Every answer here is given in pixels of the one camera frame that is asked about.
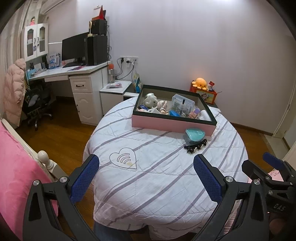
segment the box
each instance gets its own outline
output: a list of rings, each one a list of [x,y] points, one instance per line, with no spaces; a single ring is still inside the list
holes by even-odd
[[[215,91],[210,92],[210,91],[199,90],[198,88],[193,87],[192,84],[191,84],[190,92],[200,94],[200,96],[203,98],[203,100],[206,103],[209,103],[209,104],[214,104],[215,103],[215,98],[216,98],[216,95],[217,95],[217,93]]]
[[[138,106],[144,103],[145,95],[148,93],[154,93],[158,101],[166,100],[168,104],[167,110],[170,110],[171,100],[175,94],[184,96],[193,100],[195,102],[195,106],[200,110],[206,110],[211,121],[137,111]],[[143,85],[132,114],[132,127],[145,129],[185,133],[185,130],[188,128],[199,128],[205,132],[206,136],[211,136],[216,128],[216,125],[216,119],[199,94],[152,85]]]

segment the heart design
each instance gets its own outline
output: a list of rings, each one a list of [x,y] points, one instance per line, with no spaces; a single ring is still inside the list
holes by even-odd
[[[109,159],[118,167],[137,169],[136,154],[130,148],[122,148],[119,153],[112,153]]]

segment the striped tablecloth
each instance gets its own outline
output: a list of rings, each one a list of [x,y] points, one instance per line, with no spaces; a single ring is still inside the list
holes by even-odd
[[[105,226],[137,230],[149,226],[155,240],[198,232],[216,207],[193,168],[202,153],[226,176],[246,182],[242,162],[248,159],[234,127],[213,108],[217,128],[195,154],[183,148],[182,133],[131,126],[136,98],[112,108],[89,139],[83,160],[96,154],[100,168],[94,178],[94,219]]]

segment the pink box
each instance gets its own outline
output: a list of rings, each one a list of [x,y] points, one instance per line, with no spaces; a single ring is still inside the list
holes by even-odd
[[[193,100],[196,107],[200,110],[206,110],[211,121],[137,111],[138,106],[144,104],[145,95],[148,93],[154,93],[158,101],[166,100],[168,102],[168,109],[171,107],[171,100],[175,94]],[[185,130],[188,128],[199,128],[205,132],[206,136],[211,136],[216,125],[217,121],[215,117],[199,94],[152,85],[143,86],[132,114],[133,127],[160,131],[185,133]]]

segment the clear plastic container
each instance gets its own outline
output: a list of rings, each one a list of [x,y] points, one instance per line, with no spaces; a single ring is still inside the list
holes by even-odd
[[[179,109],[182,109],[182,113],[185,113],[186,115],[189,115],[189,113],[194,109],[195,102],[193,100],[190,100],[186,97],[183,97],[181,95],[175,94],[172,97],[172,110],[178,111]]]
[[[183,137],[187,145],[194,145],[205,138],[205,132],[198,128],[189,128],[186,129]]]

